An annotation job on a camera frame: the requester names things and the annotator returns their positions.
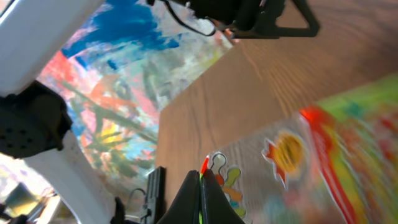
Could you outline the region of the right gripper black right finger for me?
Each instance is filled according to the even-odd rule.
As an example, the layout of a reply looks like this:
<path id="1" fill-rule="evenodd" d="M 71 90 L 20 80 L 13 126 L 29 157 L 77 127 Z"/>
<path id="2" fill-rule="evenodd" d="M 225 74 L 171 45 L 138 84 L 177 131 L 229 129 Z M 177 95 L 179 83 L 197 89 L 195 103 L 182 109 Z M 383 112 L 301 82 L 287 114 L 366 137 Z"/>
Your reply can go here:
<path id="1" fill-rule="evenodd" d="M 207 169 L 200 181 L 203 224 L 244 224 L 227 201 L 214 173 Z"/>

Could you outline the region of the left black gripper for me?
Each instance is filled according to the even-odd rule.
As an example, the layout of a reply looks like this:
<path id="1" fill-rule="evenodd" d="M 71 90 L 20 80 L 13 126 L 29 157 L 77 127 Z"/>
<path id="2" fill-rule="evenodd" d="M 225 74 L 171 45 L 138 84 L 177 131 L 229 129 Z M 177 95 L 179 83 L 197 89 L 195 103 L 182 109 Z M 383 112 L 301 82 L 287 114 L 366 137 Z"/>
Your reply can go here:
<path id="1" fill-rule="evenodd" d="M 172 3 L 193 11 L 197 19 L 206 19 L 219 30 L 229 29 L 238 39 L 277 39 L 279 37 L 315 37 L 320 24 L 306 0 L 292 0 L 307 22 L 307 28 L 279 27 L 284 1 L 259 0 L 161 0 L 171 16 L 181 26 L 204 35 L 184 23 L 172 9 Z"/>

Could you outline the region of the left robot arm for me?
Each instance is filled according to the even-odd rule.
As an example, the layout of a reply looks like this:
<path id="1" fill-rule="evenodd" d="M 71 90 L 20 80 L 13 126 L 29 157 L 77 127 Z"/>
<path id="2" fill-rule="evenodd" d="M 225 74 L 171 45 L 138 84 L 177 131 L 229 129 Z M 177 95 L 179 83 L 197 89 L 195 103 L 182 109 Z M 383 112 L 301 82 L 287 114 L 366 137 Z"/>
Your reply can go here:
<path id="1" fill-rule="evenodd" d="M 320 23 L 307 1 L 292 1 L 308 28 L 280 27 L 285 1 L 172 1 L 199 19 L 216 20 L 239 39 L 315 37 Z M 136 223 L 105 190 L 77 145 L 64 99 L 36 78 L 104 1 L 11 1 L 1 15 L 1 153 L 42 174 L 80 223 Z M 210 171 L 190 171 L 166 214 L 171 222 L 243 223 Z"/>

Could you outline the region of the green snack mix bag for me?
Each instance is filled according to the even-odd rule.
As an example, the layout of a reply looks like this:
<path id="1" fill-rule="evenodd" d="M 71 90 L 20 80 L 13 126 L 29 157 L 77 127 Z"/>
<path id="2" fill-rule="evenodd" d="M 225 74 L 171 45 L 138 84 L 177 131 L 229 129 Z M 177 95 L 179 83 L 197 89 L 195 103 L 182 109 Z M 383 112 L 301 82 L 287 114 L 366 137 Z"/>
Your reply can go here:
<path id="1" fill-rule="evenodd" d="M 396 223 L 397 75 L 208 154 L 245 223 Z"/>

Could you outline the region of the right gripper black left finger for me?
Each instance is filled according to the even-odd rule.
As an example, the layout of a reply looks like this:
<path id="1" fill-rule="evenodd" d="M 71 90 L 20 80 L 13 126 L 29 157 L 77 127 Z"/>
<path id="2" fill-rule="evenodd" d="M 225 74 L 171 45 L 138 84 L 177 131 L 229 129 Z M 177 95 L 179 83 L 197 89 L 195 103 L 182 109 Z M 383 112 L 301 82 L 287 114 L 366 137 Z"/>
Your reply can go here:
<path id="1" fill-rule="evenodd" d="M 199 224 L 200 180 L 196 170 L 188 172 L 175 199 L 157 224 Z"/>

